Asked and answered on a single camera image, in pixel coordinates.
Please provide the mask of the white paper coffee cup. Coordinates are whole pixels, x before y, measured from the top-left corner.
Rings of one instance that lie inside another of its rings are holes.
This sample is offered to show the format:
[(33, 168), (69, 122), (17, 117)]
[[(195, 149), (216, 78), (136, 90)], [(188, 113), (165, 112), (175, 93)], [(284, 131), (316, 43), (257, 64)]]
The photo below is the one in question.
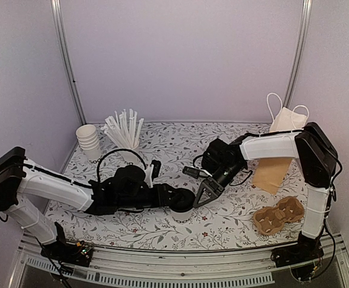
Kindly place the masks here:
[(192, 210), (189, 210), (186, 212), (176, 212), (174, 210), (171, 210), (170, 213), (171, 213), (172, 219), (177, 224), (186, 224), (189, 222), (189, 219), (191, 218)]

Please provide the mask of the black cup lid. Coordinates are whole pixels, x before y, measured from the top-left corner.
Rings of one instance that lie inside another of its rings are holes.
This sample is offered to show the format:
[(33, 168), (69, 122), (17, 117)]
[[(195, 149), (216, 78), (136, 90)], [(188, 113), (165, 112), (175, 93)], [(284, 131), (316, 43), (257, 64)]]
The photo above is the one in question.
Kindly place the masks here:
[(173, 200), (174, 203), (185, 202), (186, 203), (186, 211), (192, 210), (194, 201), (195, 201), (195, 195), (192, 191), (189, 191), (189, 199), (188, 200)]

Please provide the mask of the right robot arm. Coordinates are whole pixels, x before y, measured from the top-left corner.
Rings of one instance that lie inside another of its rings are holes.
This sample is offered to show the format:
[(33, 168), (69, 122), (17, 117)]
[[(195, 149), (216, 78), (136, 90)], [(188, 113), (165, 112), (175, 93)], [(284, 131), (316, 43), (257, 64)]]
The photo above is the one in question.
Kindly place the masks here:
[(301, 235), (306, 237), (293, 248), (293, 257), (304, 262), (316, 251), (315, 242), (326, 223), (331, 202), (337, 199), (335, 179), (342, 172), (338, 153), (315, 122), (303, 128), (264, 134), (246, 133), (231, 143), (210, 143), (203, 158), (212, 171), (200, 184), (194, 208), (219, 198), (233, 178), (248, 167), (247, 162), (265, 158), (299, 160), (308, 190), (307, 212)]

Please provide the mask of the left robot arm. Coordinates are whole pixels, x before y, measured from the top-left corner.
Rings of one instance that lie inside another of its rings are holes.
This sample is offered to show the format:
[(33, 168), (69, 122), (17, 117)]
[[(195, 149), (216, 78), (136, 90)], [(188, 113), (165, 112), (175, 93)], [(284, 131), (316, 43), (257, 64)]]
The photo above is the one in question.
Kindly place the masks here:
[(168, 207), (178, 214), (192, 210), (195, 195), (184, 188), (154, 184), (161, 163), (140, 168), (127, 165), (103, 181), (77, 182), (36, 165), (19, 146), (0, 157), (0, 212), (31, 232), (58, 260), (67, 260), (72, 249), (62, 228), (47, 219), (26, 195), (64, 203), (89, 215), (112, 215), (118, 211)]

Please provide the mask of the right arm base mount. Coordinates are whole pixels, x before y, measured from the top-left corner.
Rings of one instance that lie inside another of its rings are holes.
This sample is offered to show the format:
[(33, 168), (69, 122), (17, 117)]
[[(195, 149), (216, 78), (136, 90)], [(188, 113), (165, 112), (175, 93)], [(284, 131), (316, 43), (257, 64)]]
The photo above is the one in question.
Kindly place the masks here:
[(275, 262), (277, 268), (318, 260), (316, 264), (310, 262), (308, 265), (291, 270), (292, 276), (295, 279), (308, 281), (313, 278), (316, 270), (321, 265), (323, 256), (324, 252), (321, 247), (320, 236), (312, 239), (299, 233), (296, 244), (273, 249), (270, 258)]

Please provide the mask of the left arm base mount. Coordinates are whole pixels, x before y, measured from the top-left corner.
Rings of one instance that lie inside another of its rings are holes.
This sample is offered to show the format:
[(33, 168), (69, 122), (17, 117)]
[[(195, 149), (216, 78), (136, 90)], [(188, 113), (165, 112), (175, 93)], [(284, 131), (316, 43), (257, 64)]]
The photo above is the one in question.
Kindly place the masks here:
[(49, 260), (57, 260), (60, 264), (59, 272), (72, 272), (71, 268), (65, 267), (63, 264), (89, 267), (93, 256), (93, 246), (85, 241), (78, 241), (75, 244), (66, 242), (65, 233), (60, 224), (55, 222), (57, 237), (56, 241), (51, 244), (41, 244), (41, 255)]

